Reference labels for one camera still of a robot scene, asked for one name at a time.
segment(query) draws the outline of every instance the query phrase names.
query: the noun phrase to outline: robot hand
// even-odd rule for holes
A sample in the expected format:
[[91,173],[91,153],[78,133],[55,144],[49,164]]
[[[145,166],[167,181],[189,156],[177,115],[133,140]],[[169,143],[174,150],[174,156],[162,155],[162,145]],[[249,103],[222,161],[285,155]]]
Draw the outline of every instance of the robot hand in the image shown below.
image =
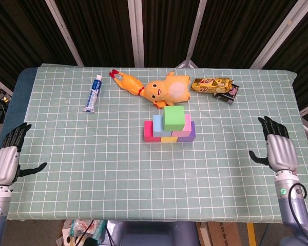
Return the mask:
[[6,135],[0,149],[0,186],[10,186],[18,177],[38,173],[47,165],[45,162],[37,168],[21,170],[18,164],[24,137],[30,128],[25,122]]
[[289,170],[296,174],[298,160],[292,140],[289,139],[287,129],[269,117],[258,118],[263,128],[267,145],[267,157],[259,158],[253,151],[249,151],[251,159],[269,166],[273,171]]

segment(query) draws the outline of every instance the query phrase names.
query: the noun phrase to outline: green block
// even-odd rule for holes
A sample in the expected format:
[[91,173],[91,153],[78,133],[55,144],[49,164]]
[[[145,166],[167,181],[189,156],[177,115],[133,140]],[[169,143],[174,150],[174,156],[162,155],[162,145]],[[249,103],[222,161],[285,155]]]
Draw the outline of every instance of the green block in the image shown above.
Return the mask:
[[184,106],[164,107],[164,131],[182,131],[185,126]]

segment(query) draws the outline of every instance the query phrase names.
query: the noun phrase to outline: black wire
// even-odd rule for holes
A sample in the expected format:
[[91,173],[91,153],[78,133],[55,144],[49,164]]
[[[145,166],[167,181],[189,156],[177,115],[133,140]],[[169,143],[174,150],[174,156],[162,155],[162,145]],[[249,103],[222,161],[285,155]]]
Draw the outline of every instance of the black wire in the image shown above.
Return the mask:
[[262,242],[263,242],[263,239],[264,239],[264,237],[265,237],[265,235],[266,235],[266,232],[267,232],[268,225],[269,225],[269,223],[266,224],[266,228],[265,228],[265,230],[263,231],[262,238],[261,238],[261,240],[260,240],[259,246],[261,246],[261,244],[262,244]]
[[294,212],[294,209],[293,209],[293,205],[292,205],[292,201],[291,201],[291,191],[292,189],[295,187],[295,186],[301,186],[303,188],[303,191],[304,191],[304,196],[303,196],[303,199],[305,199],[307,197],[307,190],[305,188],[305,186],[301,183],[294,183],[290,190],[288,191],[288,205],[290,206],[290,210],[291,210],[291,213],[293,215],[293,218],[294,220],[296,221],[298,227],[300,228],[300,230],[302,231],[303,235],[305,236],[305,238],[308,240],[308,234],[304,231],[302,225],[300,224],[295,212]]
[[84,233],[82,234],[82,236],[80,237],[79,241],[77,242],[77,244],[76,244],[75,246],[78,246],[78,245],[79,245],[79,243],[81,242],[82,238],[84,237],[84,235],[87,233],[87,231],[88,231],[89,228],[91,227],[92,223],[93,223],[93,220],[92,220],[92,222],[89,224],[88,228],[84,231]]
[[106,229],[106,232],[107,232],[107,235],[108,235],[109,243],[111,244],[111,246],[113,246],[113,244],[112,244],[113,239],[112,239],[112,236],[111,236],[111,234],[110,234],[110,232],[107,228],[107,225],[105,225],[105,229]]

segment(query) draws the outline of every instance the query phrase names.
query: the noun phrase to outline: purple block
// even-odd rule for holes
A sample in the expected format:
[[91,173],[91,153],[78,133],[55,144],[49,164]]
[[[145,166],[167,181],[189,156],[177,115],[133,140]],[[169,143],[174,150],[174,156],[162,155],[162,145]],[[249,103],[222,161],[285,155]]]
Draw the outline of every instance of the purple block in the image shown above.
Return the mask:
[[177,142],[193,142],[196,134],[195,134],[195,123],[192,121],[191,123],[191,133],[188,137],[178,137]]

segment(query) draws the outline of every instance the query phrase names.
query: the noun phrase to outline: grid pattern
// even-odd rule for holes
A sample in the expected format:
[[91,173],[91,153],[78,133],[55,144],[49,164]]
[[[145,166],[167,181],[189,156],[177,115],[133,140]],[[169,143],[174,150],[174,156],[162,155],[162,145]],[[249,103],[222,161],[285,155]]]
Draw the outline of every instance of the grid pattern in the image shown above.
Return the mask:
[[[117,69],[143,84],[171,70]],[[248,150],[266,155],[257,120],[265,115],[289,130],[308,191],[308,142],[291,85],[295,73],[176,69],[191,81],[230,77],[240,90],[232,105],[191,91],[190,101],[181,105],[195,122],[195,141],[148,143],[143,122],[162,110],[120,89],[110,70],[38,69],[26,115],[32,128],[20,164],[49,165],[14,185],[9,218],[281,221],[273,171],[248,156]],[[84,113],[97,74],[103,84],[95,113]]]

